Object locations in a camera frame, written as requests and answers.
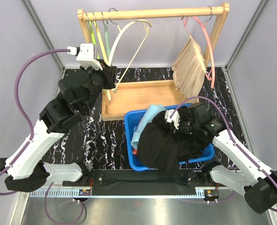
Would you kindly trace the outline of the black trousers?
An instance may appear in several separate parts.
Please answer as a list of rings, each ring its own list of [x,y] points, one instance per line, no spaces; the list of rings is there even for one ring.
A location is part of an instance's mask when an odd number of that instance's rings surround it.
[[[178,144],[177,157],[180,162],[196,159],[202,156],[202,151],[209,145],[208,132],[202,127],[210,121],[212,116],[208,114],[205,106],[198,102],[189,106],[182,106],[178,110],[180,116],[187,115],[196,120],[198,132],[193,135],[176,134]]]
[[[165,121],[165,113],[158,113],[146,124],[138,141],[137,158],[148,168],[177,176],[180,174],[182,147],[179,138],[171,130],[171,124]]]

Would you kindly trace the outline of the yellow hanger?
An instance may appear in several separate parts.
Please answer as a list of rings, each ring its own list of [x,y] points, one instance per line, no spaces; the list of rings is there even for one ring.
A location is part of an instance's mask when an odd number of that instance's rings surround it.
[[[100,45],[100,49],[101,49],[103,59],[104,59],[105,63],[108,64],[108,57],[107,57],[107,53],[106,53],[106,50],[105,50],[105,46],[104,46],[104,43],[103,43],[103,39],[102,39],[100,30],[99,30],[99,27],[98,27],[96,21],[94,21],[93,23],[94,23],[95,28],[96,28],[97,38],[98,38],[98,41],[99,41],[99,45]]]

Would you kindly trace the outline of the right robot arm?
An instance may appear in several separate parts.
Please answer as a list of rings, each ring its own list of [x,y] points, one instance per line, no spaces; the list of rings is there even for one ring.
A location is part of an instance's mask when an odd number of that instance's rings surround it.
[[[167,122],[188,135],[203,138],[217,147],[237,166],[240,173],[222,165],[211,166],[201,174],[207,186],[220,183],[244,197],[256,213],[277,212],[277,170],[273,170],[251,153],[230,130],[223,115],[209,114],[201,102],[188,107],[179,105],[166,113]]]

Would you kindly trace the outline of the pink hanger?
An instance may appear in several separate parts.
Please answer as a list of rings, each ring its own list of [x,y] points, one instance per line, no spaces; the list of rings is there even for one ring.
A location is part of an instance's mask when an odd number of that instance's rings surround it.
[[[211,88],[213,89],[214,85],[215,85],[215,62],[214,62],[213,48],[212,48],[212,45],[211,45],[211,41],[210,41],[210,38],[209,38],[208,33],[206,31],[207,21],[205,22],[205,24],[203,24],[197,17],[193,16],[192,18],[200,25],[200,27],[201,27],[201,29],[204,33],[204,36],[206,38],[206,41],[207,41],[207,46],[208,46],[210,61],[211,61],[211,70],[210,70],[209,73],[206,72],[205,75],[206,75],[206,78],[209,81],[211,81]],[[181,50],[181,52],[180,52],[179,56],[177,57],[177,60],[175,61],[175,63],[180,63],[181,59],[185,58],[186,47],[187,47],[187,44],[185,44],[185,46]]]

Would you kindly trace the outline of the lime green hanger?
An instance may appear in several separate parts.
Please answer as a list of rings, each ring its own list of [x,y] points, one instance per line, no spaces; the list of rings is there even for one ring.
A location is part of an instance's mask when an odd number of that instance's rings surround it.
[[[93,29],[92,22],[89,21],[89,22],[88,22],[88,25],[89,25],[89,30],[90,30],[90,35],[91,35],[92,43],[93,43],[94,45],[96,45],[97,42],[96,42],[96,37],[95,37],[95,33],[94,33],[94,29]]]

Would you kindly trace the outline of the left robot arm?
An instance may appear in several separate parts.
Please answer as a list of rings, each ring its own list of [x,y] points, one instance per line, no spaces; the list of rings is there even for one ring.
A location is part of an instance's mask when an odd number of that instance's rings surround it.
[[[50,164],[42,157],[75,125],[89,116],[103,90],[115,87],[117,67],[102,63],[102,70],[81,68],[58,82],[60,92],[51,100],[16,153],[0,158],[0,170],[8,174],[4,183],[13,192],[32,192],[44,185],[60,183],[67,187],[89,185],[90,170],[84,163]]]

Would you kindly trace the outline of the mint green hanger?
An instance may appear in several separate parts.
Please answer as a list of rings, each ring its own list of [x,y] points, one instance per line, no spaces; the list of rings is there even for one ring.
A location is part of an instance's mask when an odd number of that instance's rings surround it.
[[[106,52],[107,52],[107,57],[109,59],[110,53],[111,53],[111,47],[110,47],[110,42],[109,42],[109,35],[108,35],[108,21],[104,20],[104,15],[103,12],[102,14],[102,21],[103,21],[103,26],[104,26],[104,34],[105,34],[105,43],[106,43]]]

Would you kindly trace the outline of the red white patterned trousers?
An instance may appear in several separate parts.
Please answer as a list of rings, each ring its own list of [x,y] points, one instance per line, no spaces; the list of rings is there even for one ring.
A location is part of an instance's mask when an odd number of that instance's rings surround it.
[[[136,149],[132,149],[132,153],[133,153],[133,155],[137,155],[138,154],[138,150],[136,150]]]

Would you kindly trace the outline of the light blue trousers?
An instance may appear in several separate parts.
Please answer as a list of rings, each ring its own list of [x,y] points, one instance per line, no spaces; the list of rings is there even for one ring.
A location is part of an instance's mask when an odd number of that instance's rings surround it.
[[[147,123],[151,123],[153,118],[162,111],[166,111],[166,108],[161,104],[150,105],[148,107],[144,116],[142,117],[141,121],[139,122],[136,131],[133,133],[133,137],[131,140],[131,146],[133,149],[138,150],[139,139],[140,139],[140,136],[141,136],[144,128],[146,127]]]

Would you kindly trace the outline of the cream white hanger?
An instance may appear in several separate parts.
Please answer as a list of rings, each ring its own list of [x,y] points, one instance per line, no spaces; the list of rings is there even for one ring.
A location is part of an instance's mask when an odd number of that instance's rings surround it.
[[[128,69],[140,51],[152,24],[145,19],[136,19],[119,30],[109,55],[108,62]]]

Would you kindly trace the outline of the beige trousers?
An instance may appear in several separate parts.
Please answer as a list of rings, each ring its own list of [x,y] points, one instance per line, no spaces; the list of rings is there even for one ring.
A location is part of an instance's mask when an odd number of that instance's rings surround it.
[[[190,98],[199,94],[206,73],[204,62],[199,44],[189,36],[172,65],[175,87],[185,97]]]

